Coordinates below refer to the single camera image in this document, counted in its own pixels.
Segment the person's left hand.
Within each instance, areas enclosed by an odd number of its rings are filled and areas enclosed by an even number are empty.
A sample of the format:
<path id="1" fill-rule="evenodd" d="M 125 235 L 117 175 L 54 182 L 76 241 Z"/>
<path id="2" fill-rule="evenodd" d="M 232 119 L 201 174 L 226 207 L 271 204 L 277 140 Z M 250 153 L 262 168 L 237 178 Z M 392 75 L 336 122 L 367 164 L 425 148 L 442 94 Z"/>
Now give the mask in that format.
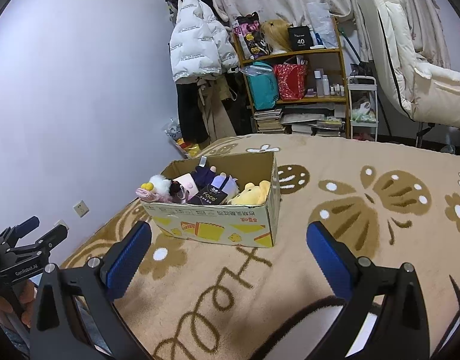
<path id="1" fill-rule="evenodd" d="M 36 300 L 36 286 L 31 280 L 27 280 L 20 290 L 16 291 L 19 297 L 19 304 L 22 307 L 21 322 L 27 328 L 31 328 L 31 317 Z M 7 297 L 0 296 L 0 322 L 10 325 L 6 322 L 6 315 L 12 314 L 14 309 L 12 303 Z"/>

